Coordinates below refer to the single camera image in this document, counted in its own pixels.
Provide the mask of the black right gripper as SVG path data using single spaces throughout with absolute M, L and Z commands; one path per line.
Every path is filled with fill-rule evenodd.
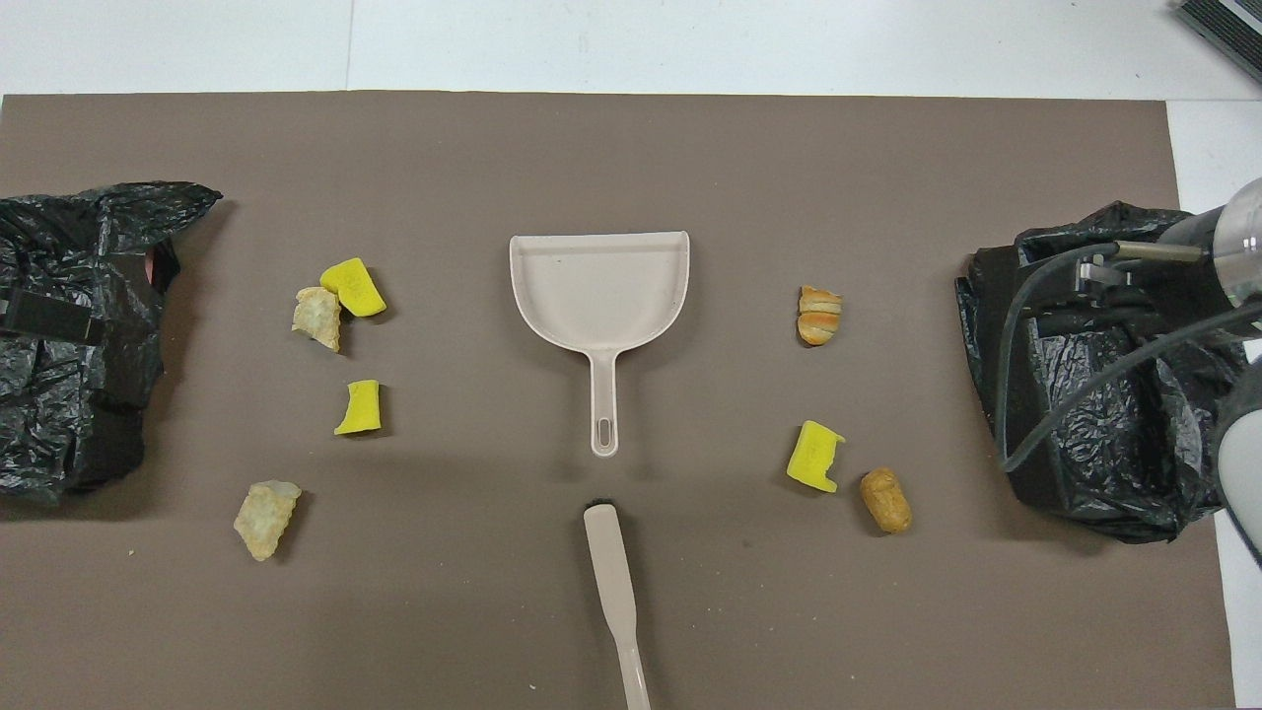
M 1087 335 L 1128 330 L 1137 335 L 1169 332 L 1219 313 L 1219 282 L 1212 260 L 1093 255 L 1044 259 L 1026 269 L 1023 286 L 1031 298 L 1076 298 L 1085 293 L 1087 310 L 1029 310 L 1023 323 L 1035 338 Z

